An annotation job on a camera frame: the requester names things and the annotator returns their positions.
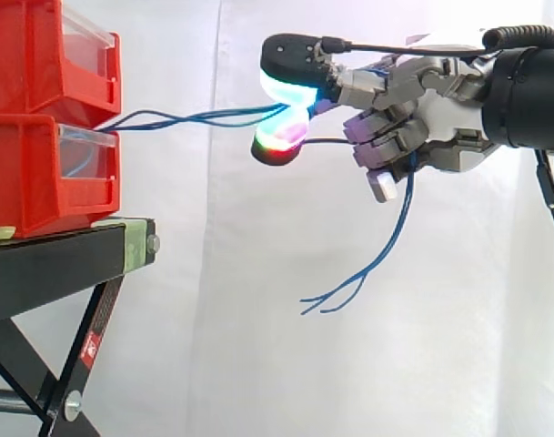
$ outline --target blue wire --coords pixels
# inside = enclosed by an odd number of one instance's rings
[[[94,155],[95,155],[94,149],[91,147],[85,160],[75,168],[68,170],[65,174],[65,178],[73,178],[74,176],[76,176],[78,172],[82,171],[86,166],[90,164]]]
[[[386,70],[382,70],[381,68],[375,68],[375,67],[364,68],[364,71],[368,71],[369,73],[375,73],[378,76],[382,76],[382,77],[388,77],[389,76],[389,72],[386,71]]]
[[[178,117],[174,116],[172,114],[167,114],[165,112],[161,111],[155,111],[151,109],[142,109],[136,112],[133,112],[132,114],[129,114],[128,116],[125,116],[121,118],[120,120],[116,121],[114,124],[109,125],[107,127],[102,127],[99,129],[99,132],[113,132],[118,130],[157,130],[162,129],[165,127],[170,127],[178,123],[202,123],[210,126],[215,127],[247,127],[255,125],[256,123],[260,123],[261,121],[264,121],[270,117],[275,116],[276,114],[284,111],[287,108],[286,105],[283,104],[275,104],[275,105],[269,105],[266,107],[245,107],[240,109],[220,109],[217,111],[208,111],[208,112],[202,112],[199,114],[194,114],[193,116],[189,117]],[[242,117],[242,116],[249,116],[249,115],[255,115],[255,114],[266,114],[264,117],[252,121],[247,121],[244,123],[218,123],[214,121],[210,121],[215,118],[224,118],[224,117]],[[152,122],[152,123],[146,123],[143,125],[133,125],[133,126],[125,126],[122,127],[121,125],[125,123],[126,121],[130,120],[131,118],[143,116],[143,115],[151,115],[151,116],[158,116],[162,118],[167,118],[165,121],[158,121],[158,122]]]
[[[412,203],[412,196],[414,195],[414,168],[416,167],[415,153],[412,153],[410,156],[410,165],[412,166],[412,171],[408,175],[408,183],[406,185],[406,196],[404,197],[404,203],[402,204],[402,209],[400,210],[396,227],[394,228],[394,231],[392,232],[392,235],[389,238],[389,241],[386,244],[386,246],[381,250],[381,252],[379,252],[378,256],[373,261],[371,261],[364,269],[360,270],[358,273],[351,276],[350,278],[344,280],[335,289],[331,290],[328,293],[322,294],[321,296],[316,296],[315,298],[301,299],[300,301],[301,303],[315,302],[313,303],[313,305],[311,305],[310,307],[308,307],[307,309],[301,312],[302,316],[308,314],[310,311],[321,306],[325,301],[329,300],[331,297],[333,297],[335,294],[337,294],[339,291],[344,289],[349,284],[359,280],[359,283],[356,286],[356,289],[353,291],[353,293],[351,293],[351,295],[344,302],[342,302],[340,305],[338,305],[335,308],[331,308],[328,310],[320,310],[319,312],[321,314],[328,314],[330,312],[339,311],[344,307],[346,307],[349,304],[349,302],[351,302],[359,294],[359,292],[361,291],[361,288],[364,285],[364,282],[366,281],[366,278],[368,277],[368,274],[377,266],[379,266],[384,261],[384,259],[386,259],[389,252],[394,248],[394,246],[396,245],[396,242],[398,241],[400,233],[404,228],[404,224],[406,223],[406,218],[408,217],[410,204]]]

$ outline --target white fabric background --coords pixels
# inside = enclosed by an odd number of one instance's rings
[[[121,34],[125,112],[267,103],[259,47],[277,32],[402,44],[445,27],[554,25],[554,0],[68,3]],[[350,114],[318,118],[312,135],[339,135]],[[400,202],[375,202],[347,147],[263,167],[253,132],[124,135],[123,213],[156,218],[163,246],[126,279],[87,388],[102,434],[554,437],[554,228],[531,154],[420,172],[404,234],[356,302],[301,318],[300,298],[378,253]],[[87,297],[18,320],[55,370]],[[0,437],[35,430],[0,416]]]
[[[311,5],[223,2],[217,107],[263,99],[258,42],[275,32],[400,44],[453,24],[554,19],[538,2]],[[344,147],[263,168],[251,135],[213,136],[189,435],[554,435],[554,266],[542,255],[554,228],[529,153],[421,172],[406,230],[357,302],[301,318],[298,299],[378,253],[399,204],[375,203]]]

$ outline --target red storage bin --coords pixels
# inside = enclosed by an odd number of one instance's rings
[[[0,114],[96,127],[121,112],[119,38],[60,0],[0,0]]]
[[[119,209],[119,139],[50,116],[0,116],[0,228],[26,238]]]

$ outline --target metal bolt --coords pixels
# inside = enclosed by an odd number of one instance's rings
[[[65,401],[65,418],[69,422],[74,422],[82,410],[83,395],[80,394],[80,391],[71,391]]]
[[[155,255],[161,248],[161,240],[156,234],[150,235],[147,237],[147,252]]]

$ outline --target black table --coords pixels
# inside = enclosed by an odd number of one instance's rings
[[[81,412],[86,382],[123,277],[155,261],[156,225],[114,218],[91,229],[0,240],[0,412],[32,414],[40,437],[98,437]],[[95,287],[62,373],[48,369],[12,317]]]

